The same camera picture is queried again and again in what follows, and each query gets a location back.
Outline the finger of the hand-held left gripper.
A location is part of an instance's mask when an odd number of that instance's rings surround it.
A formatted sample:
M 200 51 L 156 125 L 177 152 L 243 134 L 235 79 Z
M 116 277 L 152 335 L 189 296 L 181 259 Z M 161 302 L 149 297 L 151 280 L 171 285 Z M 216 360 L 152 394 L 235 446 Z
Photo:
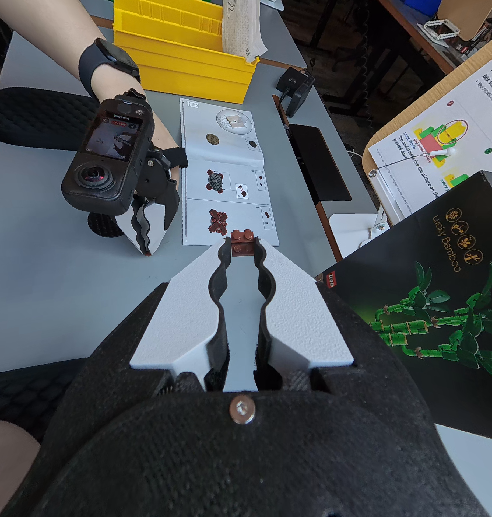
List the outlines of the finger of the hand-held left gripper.
M 144 253 L 153 255 L 165 236 L 165 205 L 148 202 L 142 208 Z
M 147 201 L 132 201 L 126 213 L 120 216 L 120 229 L 142 254 L 144 253 L 142 208 L 145 204 Z

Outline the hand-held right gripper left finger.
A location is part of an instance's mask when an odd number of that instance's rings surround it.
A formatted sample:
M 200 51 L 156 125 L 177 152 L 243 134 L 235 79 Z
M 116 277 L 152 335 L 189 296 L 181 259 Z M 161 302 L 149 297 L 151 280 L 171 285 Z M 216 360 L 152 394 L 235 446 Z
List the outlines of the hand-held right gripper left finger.
M 130 359 L 135 370 L 193 373 L 204 391 L 224 387 L 229 355 L 224 311 L 231 239 L 222 238 L 169 281 Z

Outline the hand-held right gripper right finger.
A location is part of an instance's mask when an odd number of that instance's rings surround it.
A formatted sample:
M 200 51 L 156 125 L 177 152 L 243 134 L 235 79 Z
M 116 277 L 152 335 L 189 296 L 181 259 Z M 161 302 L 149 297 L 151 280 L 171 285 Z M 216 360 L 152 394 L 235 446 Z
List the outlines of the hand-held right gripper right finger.
M 316 368 L 352 366 L 354 358 L 314 278 L 258 237 L 254 262 L 265 299 L 255 354 L 258 390 L 310 389 Z

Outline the brown toy brick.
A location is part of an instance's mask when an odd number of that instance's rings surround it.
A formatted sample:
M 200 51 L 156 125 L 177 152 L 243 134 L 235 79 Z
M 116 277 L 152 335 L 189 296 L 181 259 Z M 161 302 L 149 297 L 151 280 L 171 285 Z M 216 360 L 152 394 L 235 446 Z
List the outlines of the brown toy brick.
M 252 230 L 235 229 L 230 233 L 230 239 L 232 257 L 254 255 L 255 235 Z

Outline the person's left forearm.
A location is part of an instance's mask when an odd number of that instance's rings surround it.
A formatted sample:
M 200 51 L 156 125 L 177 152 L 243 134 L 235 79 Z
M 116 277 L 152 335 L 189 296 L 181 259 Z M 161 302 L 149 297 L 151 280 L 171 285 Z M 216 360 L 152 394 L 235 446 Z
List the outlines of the person's left forearm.
M 104 39 L 80 1 L 0 1 L 0 18 L 78 80 L 81 55 Z

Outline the person's right forearm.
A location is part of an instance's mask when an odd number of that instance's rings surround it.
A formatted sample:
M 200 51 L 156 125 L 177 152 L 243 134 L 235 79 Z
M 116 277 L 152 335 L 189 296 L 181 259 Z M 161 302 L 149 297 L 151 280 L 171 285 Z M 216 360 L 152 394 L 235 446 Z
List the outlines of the person's right forearm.
M 0 513 L 35 460 L 40 444 L 23 428 L 0 420 Z

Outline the wooden desk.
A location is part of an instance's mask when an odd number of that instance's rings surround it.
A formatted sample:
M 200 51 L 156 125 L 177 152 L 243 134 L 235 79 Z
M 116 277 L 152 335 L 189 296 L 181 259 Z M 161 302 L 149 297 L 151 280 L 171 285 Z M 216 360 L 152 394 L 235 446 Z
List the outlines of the wooden desk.
M 490 38 L 492 29 L 484 29 L 484 24 L 492 17 L 492 13 L 483 22 L 480 30 L 471 40 L 462 40 L 458 35 L 455 38 L 446 40 L 446 44 L 443 46 L 438 42 L 431 41 L 417 27 L 417 23 L 423 24 L 430 19 L 430 16 L 426 16 L 405 5 L 403 1 L 380 1 L 379 3 L 446 75 L 472 56 L 483 59 L 478 61 L 475 69 L 480 68 L 484 63 L 492 59 L 492 38 Z

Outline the person's left hand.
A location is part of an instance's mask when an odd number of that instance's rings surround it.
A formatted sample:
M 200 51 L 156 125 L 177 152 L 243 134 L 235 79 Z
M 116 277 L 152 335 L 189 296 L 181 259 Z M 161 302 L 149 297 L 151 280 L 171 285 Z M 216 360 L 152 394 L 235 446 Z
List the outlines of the person's left hand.
M 135 78 L 105 64 L 95 69 L 91 86 L 100 102 L 115 98 L 117 95 L 123 94 L 132 88 L 138 93 L 145 95 L 145 90 Z M 155 112 L 153 112 L 153 121 L 152 143 L 161 149 L 178 147 L 178 144 Z

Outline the black round studded plate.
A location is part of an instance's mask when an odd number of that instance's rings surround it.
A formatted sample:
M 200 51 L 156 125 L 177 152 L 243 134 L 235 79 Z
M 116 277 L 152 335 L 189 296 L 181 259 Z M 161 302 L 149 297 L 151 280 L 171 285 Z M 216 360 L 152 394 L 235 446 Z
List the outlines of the black round studded plate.
M 87 223 L 90 230 L 101 237 L 116 238 L 124 235 L 116 223 L 115 216 L 90 212 Z

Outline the white stand base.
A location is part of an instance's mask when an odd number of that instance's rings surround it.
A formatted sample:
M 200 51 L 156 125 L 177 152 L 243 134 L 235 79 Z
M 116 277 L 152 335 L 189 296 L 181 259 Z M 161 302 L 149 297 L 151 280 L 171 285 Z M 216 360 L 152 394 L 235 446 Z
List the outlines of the white stand base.
M 329 217 L 329 225 L 339 249 L 338 262 L 391 227 L 384 209 L 377 214 L 333 214 Z

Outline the white instruction booklet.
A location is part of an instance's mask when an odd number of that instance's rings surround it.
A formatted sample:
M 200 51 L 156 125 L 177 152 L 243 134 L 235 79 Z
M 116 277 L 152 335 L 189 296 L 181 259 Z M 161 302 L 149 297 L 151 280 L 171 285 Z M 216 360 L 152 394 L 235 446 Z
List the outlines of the white instruction booklet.
M 264 157 L 253 116 L 229 107 L 180 98 L 182 243 L 211 246 L 234 230 L 279 246 Z

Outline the black toy brick box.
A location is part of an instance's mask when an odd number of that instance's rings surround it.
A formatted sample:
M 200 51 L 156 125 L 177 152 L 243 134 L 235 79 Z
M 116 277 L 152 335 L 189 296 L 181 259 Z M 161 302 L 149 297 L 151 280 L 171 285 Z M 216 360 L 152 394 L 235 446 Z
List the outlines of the black toy brick box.
M 492 438 L 492 172 L 318 276 L 406 367 L 435 423 Z

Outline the black wristwatch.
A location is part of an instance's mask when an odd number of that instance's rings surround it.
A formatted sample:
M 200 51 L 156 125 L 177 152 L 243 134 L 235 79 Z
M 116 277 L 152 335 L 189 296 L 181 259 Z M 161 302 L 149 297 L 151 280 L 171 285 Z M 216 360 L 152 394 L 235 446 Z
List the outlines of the black wristwatch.
M 102 38 L 96 38 L 94 43 L 81 54 L 78 66 L 80 81 L 93 99 L 97 97 L 92 89 L 92 76 L 96 68 L 101 65 L 109 65 L 132 76 L 141 83 L 138 65 L 130 55 L 113 43 Z

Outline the yellow plastic bin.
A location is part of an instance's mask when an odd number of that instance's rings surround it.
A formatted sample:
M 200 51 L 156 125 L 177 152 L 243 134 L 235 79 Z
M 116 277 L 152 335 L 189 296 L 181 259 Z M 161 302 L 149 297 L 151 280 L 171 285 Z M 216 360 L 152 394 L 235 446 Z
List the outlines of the yellow plastic bin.
M 223 52 L 222 18 L 206 1 L 114 1 L 114 44 L 146 90 L 242 104 L 260 59 Z

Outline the black mat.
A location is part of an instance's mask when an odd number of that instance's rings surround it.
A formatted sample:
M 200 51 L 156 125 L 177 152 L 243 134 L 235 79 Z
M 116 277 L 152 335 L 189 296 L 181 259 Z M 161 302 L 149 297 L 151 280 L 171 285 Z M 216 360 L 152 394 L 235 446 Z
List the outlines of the black mat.
M 352 197 L 319 128 L 289 124 L 289 141 L 313 203 Z

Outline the black power adapter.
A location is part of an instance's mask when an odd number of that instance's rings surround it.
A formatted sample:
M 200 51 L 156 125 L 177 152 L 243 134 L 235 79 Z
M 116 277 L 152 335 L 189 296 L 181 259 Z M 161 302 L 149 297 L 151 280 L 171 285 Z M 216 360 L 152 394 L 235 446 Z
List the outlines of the black power adapter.
M 280 101 L 289 97 L 290 103 L 285 110 L 286 116 L 291 118 L 306 100 L 315 82 L 314 76 L 307 71 L 288 67 L 279 78 L 276 89 L 281 92 Z

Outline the white paper bag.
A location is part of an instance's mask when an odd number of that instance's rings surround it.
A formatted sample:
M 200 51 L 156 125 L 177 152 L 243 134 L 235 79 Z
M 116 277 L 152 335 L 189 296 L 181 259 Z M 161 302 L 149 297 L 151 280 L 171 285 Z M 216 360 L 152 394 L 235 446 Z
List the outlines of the white paper bag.
M 223 1 L 223 52 L 243 57 L 247 64 L 267 52 L 262 41 L 260 1 Z

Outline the wooden chair back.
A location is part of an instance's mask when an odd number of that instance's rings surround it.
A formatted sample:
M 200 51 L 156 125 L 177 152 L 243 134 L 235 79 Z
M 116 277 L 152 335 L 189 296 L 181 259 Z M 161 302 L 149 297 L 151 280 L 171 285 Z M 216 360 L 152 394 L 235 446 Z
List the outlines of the wooden chair back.
M 492 13 L 492 1 L 441 1 L 437 16 L 447 19 L 459 30 L 462 40 L 471 40 Z

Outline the white frame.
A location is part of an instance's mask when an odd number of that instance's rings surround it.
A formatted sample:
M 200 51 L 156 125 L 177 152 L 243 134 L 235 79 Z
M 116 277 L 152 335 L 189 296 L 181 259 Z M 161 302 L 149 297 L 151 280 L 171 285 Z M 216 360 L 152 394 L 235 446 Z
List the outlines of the white frame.
M 448 19 L 429 20 L 423 24 L 417 23 L 417 27 L 433 42 L 441 42 L 455 38 L 460 29 Z

